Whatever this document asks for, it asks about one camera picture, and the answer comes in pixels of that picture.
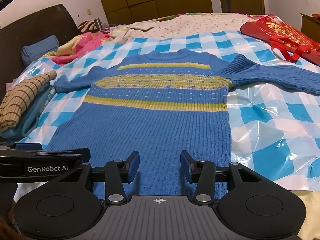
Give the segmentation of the dark wooden headboard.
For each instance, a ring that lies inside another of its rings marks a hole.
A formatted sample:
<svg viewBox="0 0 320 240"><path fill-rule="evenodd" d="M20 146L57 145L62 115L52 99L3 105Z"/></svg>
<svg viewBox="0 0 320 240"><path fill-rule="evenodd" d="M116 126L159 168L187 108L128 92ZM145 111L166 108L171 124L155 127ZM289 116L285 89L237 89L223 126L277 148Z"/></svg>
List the dark wooden headboard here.
<svg viewBox="0 0 320 240"><path fill-rule="evenodd" d="M1 98L5 84L18 77L25 66L21 57L24 46L55 35L65 44L80 34L76 23L63 4L34 12L1 29Z"/></svg>

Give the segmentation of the white floral bed sheet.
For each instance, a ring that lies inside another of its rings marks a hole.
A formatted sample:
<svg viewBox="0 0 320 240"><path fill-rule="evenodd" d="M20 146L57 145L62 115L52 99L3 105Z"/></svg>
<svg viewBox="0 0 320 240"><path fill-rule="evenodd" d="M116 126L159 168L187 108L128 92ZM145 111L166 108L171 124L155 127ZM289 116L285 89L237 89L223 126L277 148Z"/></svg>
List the white floral bed sheet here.
<svg viewBox="0 0 320 240"><path fill-rule="evenodd" d="M264 17L264 15L200 12L172 15L155 19L157 25L153 29L144 34L136 34L135 38L153 38L161 40L199 33L217 33L224 30L239 31L244 23L252 22L262 17Z"/></svg>

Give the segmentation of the red white striped cloth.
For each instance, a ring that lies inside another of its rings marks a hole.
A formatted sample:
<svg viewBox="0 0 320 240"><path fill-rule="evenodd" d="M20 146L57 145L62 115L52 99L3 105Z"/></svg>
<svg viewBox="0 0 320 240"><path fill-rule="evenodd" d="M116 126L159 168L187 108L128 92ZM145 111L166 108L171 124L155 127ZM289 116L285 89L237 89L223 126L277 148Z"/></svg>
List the red white striped cloth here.
<svg viewBox="0 0 320 240"><path fill-rule="evenodd" d="M97 33L100 31L110 31L111 27L106 23L101 22L100 18L96 18L94 20L87 20L78 25L78 30L81 33Z"/></svg>

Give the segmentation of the beige brown striped folded garment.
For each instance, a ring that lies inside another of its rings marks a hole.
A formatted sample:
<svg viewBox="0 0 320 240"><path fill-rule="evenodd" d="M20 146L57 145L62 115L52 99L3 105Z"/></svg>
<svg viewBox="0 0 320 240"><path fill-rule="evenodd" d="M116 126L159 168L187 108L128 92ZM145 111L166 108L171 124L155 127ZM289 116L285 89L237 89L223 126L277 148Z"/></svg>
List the beige brown striped folded garment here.
<svg viewBox="0 0 320 240"><path fill-rule="evenodd" d="M24 79L13 86L4 96L1 103L1 132L18 125L22 114L30 107L36 96L56 78L56 71Z"/></svg>

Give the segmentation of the red gift bag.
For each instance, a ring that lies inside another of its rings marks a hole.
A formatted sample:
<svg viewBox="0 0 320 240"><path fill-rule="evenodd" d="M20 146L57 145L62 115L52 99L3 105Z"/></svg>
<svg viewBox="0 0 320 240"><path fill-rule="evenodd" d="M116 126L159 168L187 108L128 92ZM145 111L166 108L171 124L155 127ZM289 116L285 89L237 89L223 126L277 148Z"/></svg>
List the red gift bag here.
<svg viewBox="0 0 320 240"><path fill-rule="evenodd" d="M296 63L303 58L319 66L319 43L307 37L274 15L247 22L240 27L242 34L267 42L279 50L286 61Z"/></svg>

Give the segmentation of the blue striped knit sweater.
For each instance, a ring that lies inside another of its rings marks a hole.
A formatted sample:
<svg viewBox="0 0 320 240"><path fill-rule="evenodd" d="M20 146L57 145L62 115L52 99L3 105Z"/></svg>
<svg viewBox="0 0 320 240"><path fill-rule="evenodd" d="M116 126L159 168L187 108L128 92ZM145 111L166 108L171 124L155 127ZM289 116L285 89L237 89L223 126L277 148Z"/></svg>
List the blue striped knit sweater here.
<svg viewBox="0 0 320 240"><path fill-rule="evenodd" d="M180 168L180 153L219 166L231 162L227 109L231 88L272 83L293 92L319 94L319 74L287 66L257 64L244 55L224 61L207 52L181 49L126 57L106 69L55 82L58 93L87 89L81 106L51 138L50 151L87 148L101 166L140 154L128 194L192 195Z"/></svg>

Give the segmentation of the pink yellow floral quilt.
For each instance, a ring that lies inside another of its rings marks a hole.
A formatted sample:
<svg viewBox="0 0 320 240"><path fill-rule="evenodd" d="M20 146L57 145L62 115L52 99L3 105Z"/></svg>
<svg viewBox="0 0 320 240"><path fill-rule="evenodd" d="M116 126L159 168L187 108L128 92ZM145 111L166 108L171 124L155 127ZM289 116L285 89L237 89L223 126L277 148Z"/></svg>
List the pink yellow floral quilt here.
<svg viewBox="0 0 320 240"><path fill-rule="evenodd" d="M56 64L63 66L106 44L109 38L110 35L106 32L82 33L59 46L57 51L44 54L42 58L50 58Z"/></svg>

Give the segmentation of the wooden side cabinet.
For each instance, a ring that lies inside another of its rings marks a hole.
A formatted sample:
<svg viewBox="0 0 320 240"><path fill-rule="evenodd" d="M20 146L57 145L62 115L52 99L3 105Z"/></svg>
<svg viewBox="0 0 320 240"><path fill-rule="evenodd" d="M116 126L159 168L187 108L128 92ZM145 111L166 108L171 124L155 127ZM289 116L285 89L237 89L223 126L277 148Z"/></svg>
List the wooden side cabinet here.
<svg viewBox="0 0 320 240"><path fill-rule="evenodd" d="M301 32L315 42L320 42L320 14L306 15L301 13Z"/></svg>

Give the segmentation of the beige crumpled cloth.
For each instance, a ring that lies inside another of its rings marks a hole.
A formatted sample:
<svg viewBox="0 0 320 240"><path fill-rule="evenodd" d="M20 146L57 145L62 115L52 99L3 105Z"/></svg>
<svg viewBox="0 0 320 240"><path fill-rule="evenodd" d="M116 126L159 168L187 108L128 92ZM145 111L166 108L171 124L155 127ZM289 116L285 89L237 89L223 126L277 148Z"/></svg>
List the beige crumpled cloth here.
<svg viewBox="0 0 320 240"><path fill-rule="evenodd" d="M114 44L126 43L135 38L136 34L144 34L153 29L156 25L156 20L117 25L111 28L109 42Z"/></svg>

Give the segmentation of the blue pillow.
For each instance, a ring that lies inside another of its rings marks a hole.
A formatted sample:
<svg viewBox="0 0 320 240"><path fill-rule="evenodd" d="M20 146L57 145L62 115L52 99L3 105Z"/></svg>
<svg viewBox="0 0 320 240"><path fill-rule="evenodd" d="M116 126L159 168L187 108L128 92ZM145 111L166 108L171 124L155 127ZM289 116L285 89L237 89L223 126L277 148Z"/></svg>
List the blue pillow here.
<svg viewBox="0 0 320 240"><path fill-rule="evenodd" d="M55 35L51 35L35 44L24 46L21 50L21 57L25 67L33 61L38 60L44 54L57 51L59 41Z"/></svg>

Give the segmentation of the teal folded garment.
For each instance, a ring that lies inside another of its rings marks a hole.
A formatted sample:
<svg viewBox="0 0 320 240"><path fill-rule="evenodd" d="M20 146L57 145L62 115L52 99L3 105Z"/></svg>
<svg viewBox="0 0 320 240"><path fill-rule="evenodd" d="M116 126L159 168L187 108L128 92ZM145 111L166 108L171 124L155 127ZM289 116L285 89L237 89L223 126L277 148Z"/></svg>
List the teal folded garment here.
<svg viewBox="0 0 320 240"><path fill-rule="evenodd" d="M7 141L18 141L27 137L37 127L41 113L55 94L55 88L47 85L22 114L17 126L1 132L1 137Z"/></svg>

